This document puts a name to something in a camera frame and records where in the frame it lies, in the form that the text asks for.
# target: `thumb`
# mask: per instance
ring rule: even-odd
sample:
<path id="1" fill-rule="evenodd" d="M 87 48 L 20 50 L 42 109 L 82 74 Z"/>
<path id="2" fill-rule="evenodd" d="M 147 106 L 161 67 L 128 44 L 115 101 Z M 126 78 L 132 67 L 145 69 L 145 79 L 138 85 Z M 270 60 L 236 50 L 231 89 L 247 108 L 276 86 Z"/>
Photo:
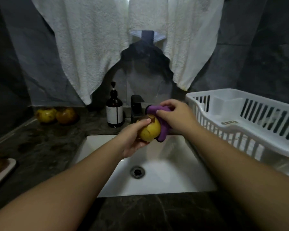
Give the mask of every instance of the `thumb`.
<path id="1" fill-rule="evenodd" d="M 138 130 L 140 130 L 141 128 L 143 128 L 143 127 L 147 126 L 148 124 L 150 124 L 150 122 L 151 122 L 151 119 L 150 119 L 150 118 L 148 118 L 148 119 L 143 119 L 143 120 L 141 120 L 141 121 L 139 121 L 139 122 L 136 122 L 136 123 L 134 124 L 134 127 L 135 127 L 136 130 L 138 131 Z"/>
<path id="2" fill-rule="evenodd" d="M 162 119 L 164 119 L 164 120 L 167 121 L 167 117 L 168 117 L 168 115 L 169 115 L 169 112 L 160 109 L 160 110 L 157 110 L 157 111 L 156 111 L 156 114 L 157 114 L 160 118 L 162 118 Z"/>

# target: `person's left hand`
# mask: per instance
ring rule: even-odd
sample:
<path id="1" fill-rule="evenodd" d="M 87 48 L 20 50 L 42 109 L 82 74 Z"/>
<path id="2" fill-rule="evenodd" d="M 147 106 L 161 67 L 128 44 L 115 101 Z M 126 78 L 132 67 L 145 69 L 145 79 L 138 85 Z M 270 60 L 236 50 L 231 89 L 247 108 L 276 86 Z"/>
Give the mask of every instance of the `person's left hand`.
<path id="1" fill-rule="evenodd" d="M 151 119 L 143 119 L 137 123 L 130 124 L 117 135 L 116 138 L 124 145 L 123 158 L 130 157 L 135 151 L 149 144 L 137 139 L 137 133 L 150 122 Z"/>

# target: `backsplash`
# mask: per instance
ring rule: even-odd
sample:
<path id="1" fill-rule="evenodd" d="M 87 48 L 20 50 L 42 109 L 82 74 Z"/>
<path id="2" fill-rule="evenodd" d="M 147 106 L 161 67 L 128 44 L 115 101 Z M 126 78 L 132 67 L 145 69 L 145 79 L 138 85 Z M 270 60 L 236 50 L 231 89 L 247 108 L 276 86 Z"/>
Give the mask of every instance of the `backsplash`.
<path id="1" fill-rule="evenodd" d="M 84 106 L 62 70 L 54 33 L 31 0 L 0 0 L 0 7 L 32 105 Z M 125 105 L 132 94 L 145 103 L 184 99 L 171 71 L 160 66 L 163 55 L 157 61 L 127 50 L 129 59 L 108 71 L 90 106 L 105 105 L 112 80 Z M 188 92 L 221 88 L 289 103 L 289 0 L 225 0 L 216 49 Z"/>
<path id="2" fill-rule="evenodd" d="M 33 116 L 30 106 L 18 57 L 0 12 L 0 137 Z"/>

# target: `white towel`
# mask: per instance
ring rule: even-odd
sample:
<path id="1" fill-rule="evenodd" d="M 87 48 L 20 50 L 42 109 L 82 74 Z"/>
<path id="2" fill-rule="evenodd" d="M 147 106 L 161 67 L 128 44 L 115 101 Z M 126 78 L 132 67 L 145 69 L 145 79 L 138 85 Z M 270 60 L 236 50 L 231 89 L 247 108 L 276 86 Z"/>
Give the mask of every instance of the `white towel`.
<path id="1" fill-rule="evenodd" d="M 62 68 L 88 105 L 130 34 L 154 31 L 187 90 L 216 46 L 224 0 L 32 0 L 55 33 Z"/>

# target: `purple sponge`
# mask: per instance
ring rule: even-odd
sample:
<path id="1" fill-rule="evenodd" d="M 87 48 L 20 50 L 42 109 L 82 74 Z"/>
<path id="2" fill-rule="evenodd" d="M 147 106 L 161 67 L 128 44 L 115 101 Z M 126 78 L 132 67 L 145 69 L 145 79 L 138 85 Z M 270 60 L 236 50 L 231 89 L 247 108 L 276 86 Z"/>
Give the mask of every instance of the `purple sponge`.
<path id="1" fill-rule="evenodd" d="M 163 142 L 166 139 L 166 136 L 168 134 L 168 131 L 171 129 L 170 125 L 162 118 L 160 118 L 157 114 L 156 111 L 157 110 L 164 110 L 164 111 L 168 111 L 171 112 L 171 109 L 168 106 L 156 106 L 156 105 L 149 105 L 148 107 L 146 107 L 145 109 L 145 114 L 152 114 L 154 116 L 156 116 L 156 118 L 158 119 L 158 121 L 161 124 L 161 133 L 160 135 L 156 138 L 156 140 L 158 142 Z"/>

